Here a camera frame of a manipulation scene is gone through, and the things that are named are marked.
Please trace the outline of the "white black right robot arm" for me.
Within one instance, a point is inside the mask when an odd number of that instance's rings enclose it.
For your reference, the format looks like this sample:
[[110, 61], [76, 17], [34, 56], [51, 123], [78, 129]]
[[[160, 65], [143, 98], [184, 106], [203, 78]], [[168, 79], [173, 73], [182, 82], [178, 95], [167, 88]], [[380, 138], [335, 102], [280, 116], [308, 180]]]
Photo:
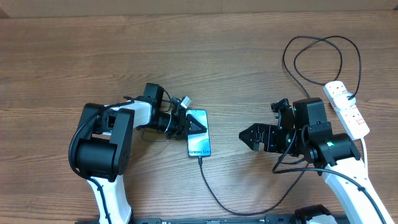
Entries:
[[310, 164], [302, 172], [322, 176], [342, 205], [350, 223], [392, 223], [364, 168], [364, 161], [353, 140], [346, 134], [333, 134], [320, 98], [283, 99], [271, 105], [278, 115], [277, 125], [254, 123], [239, 134], [253, 151], [282, 157], [303, 156]]

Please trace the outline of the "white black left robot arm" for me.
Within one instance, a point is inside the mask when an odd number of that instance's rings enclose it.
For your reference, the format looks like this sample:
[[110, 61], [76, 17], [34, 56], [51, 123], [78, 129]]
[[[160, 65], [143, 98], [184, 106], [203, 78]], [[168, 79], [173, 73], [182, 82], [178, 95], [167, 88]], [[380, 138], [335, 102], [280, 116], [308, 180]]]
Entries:
[[147, 83], [141, 96], [127, 96], [123, 103], [87, 103], [70, 142], [68, 160], [72, 171], [93, 189], [99, 210], [95, 223], [132, 223], [123, 174], [127, 169], [134, 129], [151, 128], [167, 138], [187, 139], [207, 132], [207, 127], [187, 114], [187, 96], [171, 98], [170, 113], [161, 110], [166, 90]]

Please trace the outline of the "Samsung Galaxy smartphone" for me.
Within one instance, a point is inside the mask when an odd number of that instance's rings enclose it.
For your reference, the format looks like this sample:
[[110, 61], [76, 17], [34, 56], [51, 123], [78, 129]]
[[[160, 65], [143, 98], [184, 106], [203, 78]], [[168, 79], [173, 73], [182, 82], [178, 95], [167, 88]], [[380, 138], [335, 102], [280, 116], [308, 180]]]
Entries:
[[192, 114], [202, 125], [207, 128], [207, 132], [187, 136], [187, 151], [189, 157], [209, 157], [211, 156], [210, 135], [208, 129], [208, 117], [205, 110], [187, 110], [187, 114]]

